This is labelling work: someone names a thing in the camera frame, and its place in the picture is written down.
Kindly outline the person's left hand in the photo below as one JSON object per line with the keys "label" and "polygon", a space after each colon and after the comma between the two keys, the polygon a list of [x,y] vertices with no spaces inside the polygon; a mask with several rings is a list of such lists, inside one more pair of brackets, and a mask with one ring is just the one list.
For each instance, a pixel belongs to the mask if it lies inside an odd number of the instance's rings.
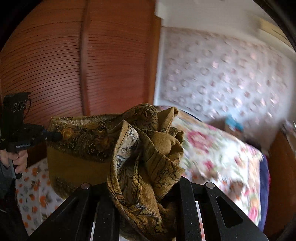
{"label": "person's left hand", "polygon": [[22,173],[27,168],[28,153],[26,150],[19,151],[19,153],[8,153],[6,150],[1,150],[1,162],[6,168],[10,167],[9,160],[16,165],[16,173]]}

